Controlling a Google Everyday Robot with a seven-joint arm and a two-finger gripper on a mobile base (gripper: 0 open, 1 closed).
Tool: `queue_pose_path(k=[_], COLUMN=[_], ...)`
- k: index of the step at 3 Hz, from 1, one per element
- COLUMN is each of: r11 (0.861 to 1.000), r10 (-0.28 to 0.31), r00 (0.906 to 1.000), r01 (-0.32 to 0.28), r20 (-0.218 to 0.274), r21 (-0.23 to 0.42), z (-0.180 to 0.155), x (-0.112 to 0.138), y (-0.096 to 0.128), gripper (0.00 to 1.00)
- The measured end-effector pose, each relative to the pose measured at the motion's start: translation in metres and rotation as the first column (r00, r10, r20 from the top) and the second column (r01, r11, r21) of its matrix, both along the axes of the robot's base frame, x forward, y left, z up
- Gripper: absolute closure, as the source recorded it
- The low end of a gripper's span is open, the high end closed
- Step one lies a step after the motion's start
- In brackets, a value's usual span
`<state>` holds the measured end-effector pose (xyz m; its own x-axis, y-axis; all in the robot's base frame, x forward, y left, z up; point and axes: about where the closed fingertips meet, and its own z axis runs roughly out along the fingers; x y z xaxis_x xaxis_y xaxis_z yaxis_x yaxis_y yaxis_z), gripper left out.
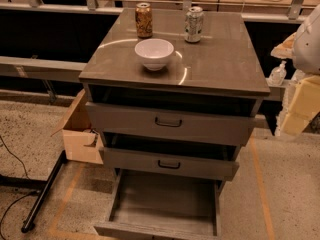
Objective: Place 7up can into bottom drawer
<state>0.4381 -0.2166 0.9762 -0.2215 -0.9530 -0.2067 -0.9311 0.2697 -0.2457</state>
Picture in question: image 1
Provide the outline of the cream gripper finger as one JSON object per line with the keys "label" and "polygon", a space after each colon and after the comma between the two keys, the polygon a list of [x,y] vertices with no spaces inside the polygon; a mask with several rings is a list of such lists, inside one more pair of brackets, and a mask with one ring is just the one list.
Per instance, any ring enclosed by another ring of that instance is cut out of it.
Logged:
{"label": "cream gripper finger", "polygon": [[300,135],[320,113],[320,76],[314,75],[298,82],[290,81],[277,119],[275,135]]}

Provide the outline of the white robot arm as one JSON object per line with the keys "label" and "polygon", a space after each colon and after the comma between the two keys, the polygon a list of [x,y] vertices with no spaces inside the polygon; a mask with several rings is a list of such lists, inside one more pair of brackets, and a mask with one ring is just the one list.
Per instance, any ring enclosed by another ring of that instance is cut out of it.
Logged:
{"label": "white robot arm", "polygon": [[281,133],[297,136],[320,112],[320,5],[283,43],[274,47],[271,55],[291,59],[304,76],[295,91],[288,89],[289,104],[284,106],[278,129]]}

